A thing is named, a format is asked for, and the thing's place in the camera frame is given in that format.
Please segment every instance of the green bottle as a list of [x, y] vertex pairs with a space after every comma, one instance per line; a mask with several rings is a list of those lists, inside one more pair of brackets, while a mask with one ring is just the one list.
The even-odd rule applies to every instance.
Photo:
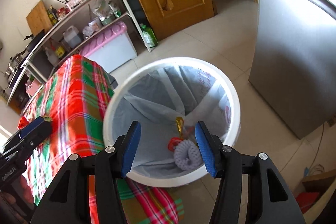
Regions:
[[145, 37], [145, 40], [150, 48], [156, 47], [158, 45], [158, 40], [155, 37], [155, 34], [151, 27], [146, 26], [144, 24], [140, 24], [140, 27], [142, 29], [143, 36]]

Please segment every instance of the cutting board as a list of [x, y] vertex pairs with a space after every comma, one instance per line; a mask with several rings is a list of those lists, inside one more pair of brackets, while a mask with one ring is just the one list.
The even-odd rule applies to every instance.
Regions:
[[26, 19], [31, 33], [34, 36], [43, 29], [45, 33], [47, 33], [53, 27], [42, 0], [40, 0], [39, 3], [31, 10]]

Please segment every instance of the silver screw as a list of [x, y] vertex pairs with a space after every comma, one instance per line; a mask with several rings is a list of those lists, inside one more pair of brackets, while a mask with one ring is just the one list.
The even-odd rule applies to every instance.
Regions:
[[108, 147], [105, 148], [105, 151], [107, 153], [113, 153], [115, 151], [115, 148], [114, 148], [114, 146], [108, 146]]
[[69, 157], [70, 160], [77, 160], [78, 159], [78, 155], [77, 154], [71, 154]]
[[232, 148], [228, 145], [224, 145], [222, 149], [223, 149], [224, 152], [231, 152], [232, 151]]
[[265, 153], [260, 153], [259, 158], [261, 158], [262, 160], [267, 160], [268, 156]]

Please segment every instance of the refrigerator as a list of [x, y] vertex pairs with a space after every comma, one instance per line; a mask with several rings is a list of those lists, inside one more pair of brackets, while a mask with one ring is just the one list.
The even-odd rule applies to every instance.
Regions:
[[336, 113], [336, 0], [259, 0], [249, 81], [298, 137]]

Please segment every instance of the shelf leg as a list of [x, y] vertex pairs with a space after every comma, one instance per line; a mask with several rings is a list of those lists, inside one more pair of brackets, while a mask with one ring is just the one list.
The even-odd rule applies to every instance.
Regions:
[[127, 12], [131, 16], [131, 18], [132, 18], [132, 20], [134, 22], [134, 25], [135, 25], [136, 29], [138, 30], [138, 32], [139, 32], [139, 34], [140, 34], [140, 36], [141, 36], [141, 38], [143, 40], [143, 43], [145, 44], [145, 46], [148, 49], [148, 51], [151, 52], [152, 49], [148, 46], [148, 44], [147, 44], [147, 42], [145, 40], [145, 37], [143, 36], [142, 30], [140, 28], [140, 25], [139, 25], [137, 19], [135, 18], [134, 14], [133, 14], [133, 11], [132, 11], [130, 5], [128, 4], [128, 1], [127, 0], [122, 0], [122, 1], [124, 2], [125, 6], [126, 6], [126, 9], [127, 9]]

